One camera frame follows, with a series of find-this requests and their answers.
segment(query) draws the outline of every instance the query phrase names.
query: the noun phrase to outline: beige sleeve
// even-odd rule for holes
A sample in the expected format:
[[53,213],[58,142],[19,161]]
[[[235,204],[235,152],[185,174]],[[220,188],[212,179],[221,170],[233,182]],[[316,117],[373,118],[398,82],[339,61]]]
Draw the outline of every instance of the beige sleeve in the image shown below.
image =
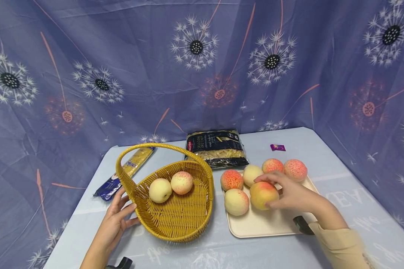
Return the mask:
[[317,222],[309,226],[334,269],[376,268],[365,254],[364,243],[355,230],[324,230]]

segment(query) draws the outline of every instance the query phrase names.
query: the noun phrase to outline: hand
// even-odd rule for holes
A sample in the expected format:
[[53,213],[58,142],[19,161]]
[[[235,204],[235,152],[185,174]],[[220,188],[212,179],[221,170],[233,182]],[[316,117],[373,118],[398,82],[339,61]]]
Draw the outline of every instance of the hand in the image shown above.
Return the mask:
[[312,213],[316,210],[317,205],[325,199],[278,171],[258,176],[255,179],[255,182],[260,181],[266,181],[273,186],[278,183],[282,187],[281,199],[275,202],[268,202],[265,205],[272,209],[287,208]]
[[129,196],[127,195],[122,198],[124,192],[125,190],[122,187],[115,194],[92,242],[92,245],[104,249],[107,253],[111,253],[117,246],[125,229],[139,223],[138,218],[124,219],[136,209],[135,203],[123,208],[126,202],[129,201]]
[[265,206],[272,209],[294,209],[310,212],[318,220],[320,226],[327,230],[347,229],[338,209],[326,198],[307,189],[300,183],[278,171],[258,176],[255,182],[266,181],[272,185],[278,183],[282,187],[282,196],[278,201],[268,202]]

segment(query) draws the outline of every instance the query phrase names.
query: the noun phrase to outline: black pasta bag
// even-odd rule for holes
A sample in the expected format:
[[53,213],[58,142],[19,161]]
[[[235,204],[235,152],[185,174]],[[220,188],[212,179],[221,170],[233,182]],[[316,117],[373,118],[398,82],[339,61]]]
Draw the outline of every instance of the black pasta bag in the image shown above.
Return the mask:
[[236,130],[191,133],[187,135],[186,149],[206,161],[212,169],[249,164]]

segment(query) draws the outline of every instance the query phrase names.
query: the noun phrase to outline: left hand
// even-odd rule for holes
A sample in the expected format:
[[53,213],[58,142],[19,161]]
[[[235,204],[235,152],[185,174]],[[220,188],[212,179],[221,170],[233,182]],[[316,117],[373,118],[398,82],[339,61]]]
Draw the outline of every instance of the left hand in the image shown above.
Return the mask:
[[100,248],[108,254],[117,246],[124,230],[139,223],[138,218],[132,218],[130,220],[124,219],[136,209],[135,203],[129,204],[123,208],[126,202],[129,201],[129,196],[127,195],[122,198],[124,192],[124,187],[121,187],[117,193],[115,193],[111,205],[106,211],[106,215],[92,242],[92,246]]

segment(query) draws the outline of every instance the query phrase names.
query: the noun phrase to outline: candy wrapper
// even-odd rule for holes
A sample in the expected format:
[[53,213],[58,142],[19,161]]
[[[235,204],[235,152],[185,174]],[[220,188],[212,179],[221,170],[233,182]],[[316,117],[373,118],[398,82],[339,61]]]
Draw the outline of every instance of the candy wrapper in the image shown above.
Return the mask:
[[[153,155],[156,148],[140,148],[135,154],[123,165],[123,170],[131,178],[145,162]],[[114,197],[114,194],[121,187],[121,182],[117,174],[113,174],[97,191],[95,197],[100,196],[104,201],[108,202]]]
[[276,151],[276,150],[285,152],[285,147],[284,147],[284,145],[271,144],[271,149],[272,149],[273,152]]

